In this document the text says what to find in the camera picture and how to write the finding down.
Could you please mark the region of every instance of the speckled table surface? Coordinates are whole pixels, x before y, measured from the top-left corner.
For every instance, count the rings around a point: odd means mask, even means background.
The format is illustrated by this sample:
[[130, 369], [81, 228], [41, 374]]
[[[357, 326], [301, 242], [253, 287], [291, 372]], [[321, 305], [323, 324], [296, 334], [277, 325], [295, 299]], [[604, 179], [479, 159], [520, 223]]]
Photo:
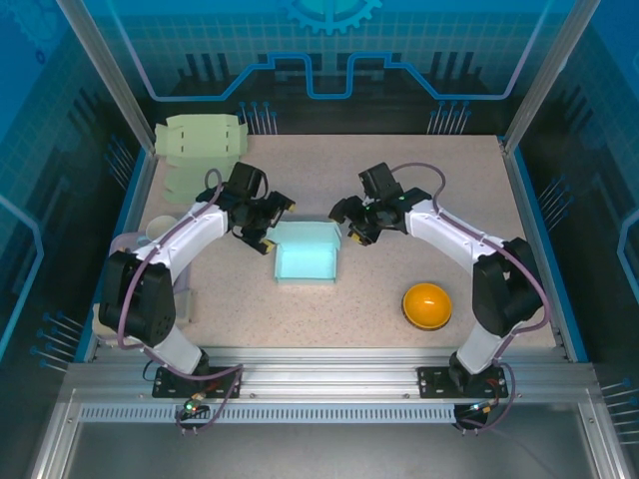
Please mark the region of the speckled table surface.
[[[267, 172], [272, 190], [297, 202], [298, 218], [325, 218], [339, 199], [361, 195], [357, 174], [379, 162], [420, 160], [447, 174], [440, 202], [451, 213], [492, 235], [523, 237], [495, 137], [251, 136], [243, 157]], [[141, 230], [156, 216], [187, 209], [162, 198], [166, 170], [159, 161]], [[438, 186], [426, 169], [396, 178], [405, 190]], [[194, 316], [186, 336], [202, 346], [454, 347], [475, 323], [470, 276], [430, 244], [399, 232], [368, 247], [344, 235], [335, 285], [277, 285], [274, 261], [230, 235], [207, 246], [192, 264]], [[418, 282], [439, 284], [452, 299], [452, 318], [438, 331], [418, 330], [401, 313], [401, 298]], [[514, 344], [553, 346], [554, 339], [546, 327]]]

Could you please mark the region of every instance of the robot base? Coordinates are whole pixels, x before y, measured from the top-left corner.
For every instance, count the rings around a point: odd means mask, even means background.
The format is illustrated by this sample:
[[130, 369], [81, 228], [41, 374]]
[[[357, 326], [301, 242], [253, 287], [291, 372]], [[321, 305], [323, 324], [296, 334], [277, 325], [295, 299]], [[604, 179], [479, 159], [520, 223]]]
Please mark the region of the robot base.
[[[210, 367], [208, 374], [216, 374], [225, 369], [225, 367]], [[196, 393], [206, 392], [207, 399], [224, 398], [234, 378], [234, 374], [227, 374], [214, 381], [190, 381], [173, 374], [164, 367], [159, 367], [151, 395], [155, 398], [188, 399]], [[241, 384], [240, 378], [231, 393], [231, 399], [240, 397]]]
[[[500, 399], [508, 397], [508, 386], [501, 367], [490, 366], [471, 376], [463, 392], [459, 391], [450, 378], [449, 368], [446, 366], [418, 367], [417, 380], [421, 399], [493, 399], [495, 392]], [[493, 381], [498, 384], [497, 387], [490, 385]]]

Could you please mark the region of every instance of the purple cable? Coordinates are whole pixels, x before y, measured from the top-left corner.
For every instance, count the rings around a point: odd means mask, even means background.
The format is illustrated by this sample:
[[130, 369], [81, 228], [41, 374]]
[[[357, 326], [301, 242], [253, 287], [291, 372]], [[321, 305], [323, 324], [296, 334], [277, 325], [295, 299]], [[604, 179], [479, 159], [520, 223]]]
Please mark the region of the purple cable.
[[207, 187], [208, 187], [209, 175], [211, 173], [215, 173], [216, 176], [218, 177], [218, 187], [216, 188], [216, 192], [211, 198], [211, 200], [208, 203], [206, 203], [202, 208], [200, 208], [197, 212], [195, 212], [192, 216], [189, 216], [183, 219], [180, 223], [172, 227], [162, 237], [162, 239], [158, 241], [158, 244], [153, 249], [151, 249], [151, 251], [149, 251], [149, 254], [147, 254], [147, 256], [143, 259], [143, 261], [140, 263], [140, 265], [136, 269], [136, 272], [133, 274], [133, 277], [131, 278], [131, 282], [129, 283], [129, 287], [127, 288], [127, 293], [124, 296], [124, 302], [122, 303], [122, 311], [120, 312], [120, 321], [118, 322], [118, 346], [120, 346], [121, 349], [137, 349], [141, 347], [140, 344], [126, 345], [124, 343], [124, 329], [125, 329], [125, 324], [127, 322], [127, 315], [129, 314], [129, 307], [131, 306], [131, 299], [133, 298], [133, 293], [135, 292], [136, 286], [138, 285], [138, 282], [140, 281], [140, 277], [142, 276], [142, 273], [144, 272], [146, 267], [149, 265], [149, 262], [151, 262], [151, 259], [153, 258], [153, 256], [155, 256], [160, 251], [159, 248], [161, 248], [170, 238], [172, 238], [182, 228], [184, 228], [186, 225], [189, 225], [193, 220], [195, 220], [200, 215], [205, 213], [206, 210], [208, 210], [220, 197], [220, 194], [222, 193], [222, 174], [220, 173], [220, 170], [216, 168], [211, 168], [210, 170], [208, 170], [205, 176], [205, 185], [207, 185]]
[[484, 242], [488, 246], [492, 247], [495, 251], [499, 252], [499, 254], [504, 256], [506, 259], [508, 259], [512, 264], [514, 264], [514, 266], [517, 269], [519, 269], [521, 271], [521, 273], [526, 277], [526, 279], [528, 279], [530, 284], [532, 284], [532, 287], [535, 289], [535, 291], [537, 291], [537, 294], [539, 294], [539, 297], [541, 298], [541, 303], [543, 304], [543, 318], [537, 324], [533, 324], [531, 326], [514, 328], [513, 330], [511, 330], [510, 333], [508, 334], [508, 336], [506, 337], [506, 339], [503, 341], [501, 346], [499, 346], [499, 349], [497, 349], [497, 351], [495, 352], [495, 354], [493, 356], [494, 358], [501, 357], [503, 352], [510, 345], [510, 343], [512, 342], [512, 340], [514, 339], [514, 337], [516, 335], [521, 334], [523, 332], [536, 331], [537, 329], [541, 329], [546, 324], [548, 324], [548, 322], [550, 321], [550, 302], [548, 301], [548, 296], [546, 295], [545, 291], [543, 290], [543, 287], [541, 286], [541, 284], [539, 284], [539, 281], [537, 281], [537, 278], [534, 276], [534, 274], [532, 272], [530, 272], [528, 270], [528, 268], [526, 266], [524, 266], [521, 263], [521, 261], [519, 261], [515, 256], [510, 254], [508, 251], [506, 251], [499, 244], [495, 244], [491, 240], [486, 239], [486, 238], [478, 235], [476, 232], [470, 230], [466, 226], [456, 222], [454, 219], [452, 219], [449, 216], [447, 216], [446, 214], [440, 212], [440, 208], [439, 208], [439, 204], [437, 203], [437, 199], [439, 198], [439, 195], [441, 194], [441, 192], [443, 191], [444, 187], [446, 186], [446, 175], [443, 173], [442, 170], [440, 170], [435, 165], [431, 165], [429, 163], [411, 162], [411, 163], [405, 163], [403, 165], [399, 165], [398, 167], [395, 167], [392, 170], [390, 170], [390, 172], [391, 173], [395, 173], [396, 171], [402, 170], [402, 169], [407, 168], [407, 167], [424, 167], [424, 168], [428, 168], [429, 170], [433, 170], [434, 172], [436, 172], [439, 175], [439, 177], [441, 178], [441, 184], [439, 185], [439, 188], [437, 188], [437, 190], [435, 191], [434, 195], [432, 196], [432, 206], [434, 207], [435, 212], [444, 221], [446, 221], [449, 225], [457, 228], [458, 230], [461, 230], [462, 232], [466, 233], [471, 238], [473, 238], [473, 239], [475, 239], [477, 241]]
[[210, 428], [222, 415], [222, 411], [224, 411], [224, 408], [227, 406], [227, 403], [229, 402], [229, 399], [231, 398], [231, 394], [233, 394], [233, 390], [235, 389], [235, 387], [238, 385], [238, 382], [240, 381], [241, 375], [242, 375], [242, 372], [240, 370], [236, 372], [236, 376], [233, 378], [233, 382], [231, 383], [231, 386], [229, 386], [229, 390], [227, 391], [226, 396], [224, 396], [224, 400], [222, 401], [222, 404], [220, 404], [220, 407], [218, 408], [216, 413], [204, 425], [200, 427], [194, 426], [193, 428], [189, 428], [185, 426], [184, 422], [182, 422], [182, 420], [180, 419], [180, 417], [182, 416], [182, 413], [184, 412], [184, 409], [179, 410], [176, 413], [176, 425], [182, 429], [182, 433], [184, 434], [186, 431], [192, 431], [194, 435], [197, 435], [198, 432], [204, 431]]
[[510, 411], [510, 408], [512, 408], [512, 404], [515, 402], [515, 391], [517, 388], [517, 383], [515, 381], [515, 373], [512, 370], [512, 367], [510, 367], [510, 364], [508, 364], [507, 362], [494, 362], [495, 366], [503, 366], [508, 370], [508, 374], [510, 374], [510, 397], [508, 397], [508, 402], [506, 403], [506, 407], [504, 408], [503, 412], [499, 415], [499, 417], [497, 417], [497, 419], [495, 419], [494, 421], [492, 421], [490, 424], [488, 424], [487, 426], [484, 424], [481, 424], [480, 422], [477, 421], [473, 421], [471, 419], [462, 419], [462, 421], [475, 426], [477, 429], [476, 431], [479, 432], [485, 432], [485, 431], [490, 431], [492, 429], [495, 428], [495, 426], [497, 424], [499, 424], [504, 417], [506, 417], [506, 415], [508, 414], [508, 411]]
[[[143, 259], [143, 261], [140, 263], [140, 265], [136, 269], [136, 272], [133, 274], [133, 277], [131, 278], [131, 282], [129, 283], [129, 287], [127, 288], [127, 292], [125, 294], [124, 302], [122, 304], [122, 312], [120, 313], [120, 321], [118, 322], [118, 345], [122, 349], [136, 349], [141, 347], [141, 345], [138, 345], [138, 344], [126, 345], [124, 343], [124, 329], [125, 329], [125, 324], [127, 321], [127, 315], [129, 313], [129, 307], [131, 305], [131, 298], [133, 297], [133, 293], [136, 289], [136, 286], [138, 285], [138, 282], [140, 281], [140, 277], [142, 276], [142, 273], [144, 272], [145, 268], [147, 267], [149, 262], [151, 262], [151, 259], [153, 258], [153, 256], [155, 256], [160, 251], [160, 248], [162, 248], [162, 246], [170, 238], [172, 238], [175, 234], [177, 234], [182, 228], [186, 227], [191, 222], [193, 222], [194, 220], [199, 218], [201, 215], [203, 215], [220, 197], [220, 194], [222, 193], [222, 174], [220, 173], [218, 169], [212, 168], [207, 171], [207, 174], [205, 175], [205, 186], [207, 189], [209, 188], [209, 176], [211, 175], [211, 173], [215, 173], [216, 176], [218, 177], [218, 186], [216, 188], [216, 192], [214, 193], [213, 197], [209, 200], [208, 203], [206, 203], [202, 208], [200, 208], [192, 216], [189, 216], [183, 219], [181, 222], [179, 222], [177, 225], [171, 228], [162, 237], [162, 239], [158, 241], [158, 244], [153, 249], [151, 249], [151, 251], [149, 251], [147, 256]], [[211, 381], [214, 379], [218, 379], [222, 376], [226, 376], [227, 374], [231, 374], [232, 372], [235, 372], [236, 377], [233, 383], [231, 384], [231, 387], [229, 388], [229, 391], [227, 392], [227, 395], [224, 401], [220, 405], [220, 408], [218, 409], [216, 414], [211, 418], [211, 420], [207, 422], [204, 426], [200, 427], [199, 429], [206, 429], [210, 427], [215, 421], [218, 420], [218, 417], [220, 417], [220, 414], [222, 414], [222, 411], [224, 410], [225, 406], [227, 405], [227, 402], [229, 401], [229, 398], [231, 397], [231, 394], [233, 393], [233, 389], [236, 387], [236, 384], [238, 383], [242, 375], [242, 372], [244, 371], [244, 366], [242, 364], [230, 367], [228, 369], [225, 369], [224, 371], [221, 371], [215, 374], [210, 374], [206, 376], [196, 376], [192, 374], [186, 374], [169, 364], [165, 364], [165, 361], [163, 361], [160, 357], [158, 357], [156, 354], [152, 352], [153, 351], [152, 348], [144, 344], [142, 344], [142, 347], [144, 349], [144, 352], [147, 354], [149, 358], [153, 359], [155, 362], [159, 364], [162, 364], [165, 368], [167, 368], [173, 374], [176, 374], [188, 380]], [[186, 430], [186, 428], [182, 426], [179, 416], [176, 417], [176, 423], [178, 424], [179, 427], [182, 427], [183, 430]]]

